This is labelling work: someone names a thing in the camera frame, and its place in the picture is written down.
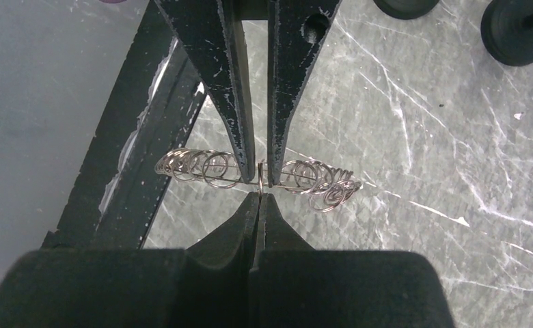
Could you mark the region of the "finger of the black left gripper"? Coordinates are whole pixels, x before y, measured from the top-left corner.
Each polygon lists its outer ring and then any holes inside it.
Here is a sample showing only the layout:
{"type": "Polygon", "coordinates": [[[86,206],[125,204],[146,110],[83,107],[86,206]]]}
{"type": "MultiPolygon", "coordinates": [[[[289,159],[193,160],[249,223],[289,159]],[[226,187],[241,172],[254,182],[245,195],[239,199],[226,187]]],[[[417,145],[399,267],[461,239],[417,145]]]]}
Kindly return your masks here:
{"type": "Polygon", "coordinates": [[[243,182],[255,176],[247,46],[235,1],[157,1],[218,111],[243,182]]]}
{"type": "Polygon", "coordinates": [[[341,2],[268,2],[267,165],[280,182],[291,120],[341,2]]]}

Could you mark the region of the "metal disc with keyrings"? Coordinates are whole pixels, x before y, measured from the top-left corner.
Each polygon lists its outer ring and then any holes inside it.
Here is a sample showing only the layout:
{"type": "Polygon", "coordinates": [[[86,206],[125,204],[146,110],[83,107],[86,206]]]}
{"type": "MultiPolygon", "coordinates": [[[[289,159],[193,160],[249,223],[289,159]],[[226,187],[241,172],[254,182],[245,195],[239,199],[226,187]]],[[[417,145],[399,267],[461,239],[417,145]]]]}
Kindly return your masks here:
{"type": "MultiPolygon", "coordinates": [[[[268,180],[268,168],[264,161],[256,163],[256,175],[247,184],[260,194],[266,189],[281,189],[306,196],[310,208],[320,213],[343,205],[364,186],[354,178],[352,171],[314,159],[285,162],[279,182],[268,180]]],[[[245,184],[235,156],[230,152],[178,148],[163,155],[154,170],[180,182],[204,182],[218,190],[245,184]]]]}

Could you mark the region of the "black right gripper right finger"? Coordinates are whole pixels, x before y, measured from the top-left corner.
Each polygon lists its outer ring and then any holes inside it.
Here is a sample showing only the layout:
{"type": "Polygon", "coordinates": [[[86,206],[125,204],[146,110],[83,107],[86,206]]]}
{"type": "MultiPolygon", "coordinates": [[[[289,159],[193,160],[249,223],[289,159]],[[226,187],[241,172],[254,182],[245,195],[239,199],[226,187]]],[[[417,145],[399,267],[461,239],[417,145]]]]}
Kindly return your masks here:
{"type": "Polygon", "coordinates": [[[261,197],[252,327],[453,327],[439,276],[410,251],[316,250],[261,197]]]}

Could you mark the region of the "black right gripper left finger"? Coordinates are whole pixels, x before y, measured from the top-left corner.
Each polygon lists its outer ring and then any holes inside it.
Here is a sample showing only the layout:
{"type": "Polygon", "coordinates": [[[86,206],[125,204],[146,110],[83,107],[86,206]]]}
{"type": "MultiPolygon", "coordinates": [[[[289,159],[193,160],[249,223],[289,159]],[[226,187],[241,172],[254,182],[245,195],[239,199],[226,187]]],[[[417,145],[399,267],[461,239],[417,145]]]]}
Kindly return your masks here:
{"type": "Polygon", "coordinates": [[[250,193],[188,249],[43,249],[0,284],[0,327],[256,327],[250,193]]]}

